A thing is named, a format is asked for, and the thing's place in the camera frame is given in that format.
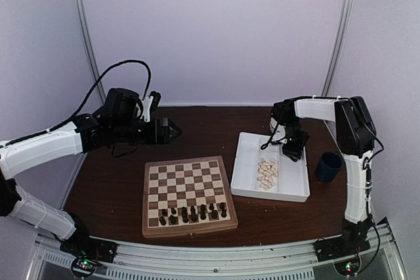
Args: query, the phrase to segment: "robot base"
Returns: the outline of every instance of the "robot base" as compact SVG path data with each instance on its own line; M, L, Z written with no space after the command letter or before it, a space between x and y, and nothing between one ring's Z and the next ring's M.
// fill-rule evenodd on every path
M338 259L346 256L357 254L370 249L369 241L360 241L358 249L346 246L342 236L334 237L332 239L322 239L314 243L316 257L319 262L331 259Z

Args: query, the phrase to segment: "white cable tie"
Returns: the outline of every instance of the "white cable tie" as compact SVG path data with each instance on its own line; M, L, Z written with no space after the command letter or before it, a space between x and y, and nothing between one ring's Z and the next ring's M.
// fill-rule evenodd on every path
M350 185L349 183L347 183L347 186L351 187L351 188L354 188L356 190L369 190L370 188L372 188L372 185L366 186L366 187L358 187L358 186Z
M44 221L44 219L45 219L45 217L47 216L47 206L45 206L45 204L44 204L44 202L42 201L42 200L40 200L40 202L42 202L42 205L43 205L43 207L44 207L44 215L43 215L43 217L41 218L41 220L38 222L38 223L36 223L36 225L35 225L35 229L37 229L37 228L39 228L39 225L42 223L42 221Z

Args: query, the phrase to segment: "white plastic tray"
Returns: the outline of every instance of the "white plastic tray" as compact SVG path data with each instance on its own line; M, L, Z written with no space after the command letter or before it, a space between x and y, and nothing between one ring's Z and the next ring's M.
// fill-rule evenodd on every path
M269 136L261 134L240 133L230 184L232 195L304 203L310 195L305 149L302 158L293 162L282 153L281 146L268 146L261 150L261 144L268 139ZM269 190L261 188L257 181L261 158L279 161L276 185Z

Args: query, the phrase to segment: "white wall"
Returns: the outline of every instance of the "white wall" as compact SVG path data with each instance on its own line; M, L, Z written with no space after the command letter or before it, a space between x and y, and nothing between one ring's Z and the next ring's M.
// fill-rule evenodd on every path
M0 0L0 139L45 129L73 113L93 80L74 0ZM98 97L86 110L98 106ZM16 181L60 206L76 157L29 170ZM36 232L0 218L0 278L22 279Z
M172 105L272 105L320 94L342 0L85 0L100 70L145 60ZM142 92L145 71L124 66L105 89Z
M420 238L420 0L354 0L330 95L366 99L386 150L373 162L373 206L387 216L410 279Z

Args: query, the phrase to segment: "black cable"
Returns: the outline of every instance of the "black cable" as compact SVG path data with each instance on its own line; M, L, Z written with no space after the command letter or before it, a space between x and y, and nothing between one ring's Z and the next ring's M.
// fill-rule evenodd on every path
M373 219L373 216L371 213L369 213L369 204L366 203L366 211L367 211L367 215L370 218L370 221L372 223L373 229L375 230L376 236L378 238L378 247L376 248L375 254L373 255L372 259L367 263L366 266L364 266L364 268L362 270L360 270L357 274L360 275L363 271L365 271L370 265L371 263L375 260L376 256L378 255L379 249L381 248L381 237L379 235L378 229L376 228L376 223L375 220Z
M89 91L88 91L88 93L86 94L86 96L85 96L85 98L83 99L83 101L82 101L82 103L80 104L80 106L76 109L76 111L69 117L69 118L67 118L65 121L62 121L61 123L59 123L59 124L57 124L57 125L55 125L55 126L53 126L53 127L51 127L50 129L47 129L47 130L43 130L43 131L39 131L39 132L36 132L36 133L34 133L34 134L29 134L29 135L27 135L27 136L23 136L23 137L21 137L21 138L17 138L17 139L14 139L14 140L11 140L11 141L9 141L9 142L7 142L5 145L3 145L3 146L0 146L0 148L3 148L3 147L5 147L5 146L9 146L9 145L12 145L12 144L17 144L18 142L21 142L21 141L25 141L25 140L27 140L27 139L30 139L30 138L34 138L34 137L37 137L37 136L41 136L42 134L47 134L49 131L51 132L51 131L54 131L54 130L57 130L57 129L59 129L59 128L61 128L61 127L63 127L65 124L68 124L70 121L72 121L72 119L74 118L74 117L76 117L77 116L77 114L79 114L79 112L82 110L82 108L83 108L83 106L85 106L85 104L86 104L86 102L87 102L87 100L89 99L89 97L91 96L91 94L92 94L92 92L94 91L94 89L96 88L96 86L101 82L101 80L102 80L102 78L109 72L109 71L111 71L112 69L114 69L114 68L116 68L116 67L119 67L119 66L121 66L121 65L124 65L124 64L141 64L141 65L143 65L144 67L146 67L146 69L147 69L147 72L148 72L148 79L147 79L147 83L146 83L146 88L144 89L144 94L143 94L143 98L142 99L144 99L145 97L146 97L146 95L147 95L147 91L148 91L148 89L149 89L149 86L150 86L150 81L152 80L152 72L150 71L150 68L149 68L149 66L148 66L148 64L146 64L145 62L143 62L142 60L135 60L135 59L128 59L128 60L124 60L124 61L122 61L122 62L118 62L118 63L116 63L116 64L114 64L114 65L112 65L112 66L110 66L110 67L108 67L108 68L106 68L106 70L99 76L99 78L94 82L94 84L92 85L92 87L89 89Z

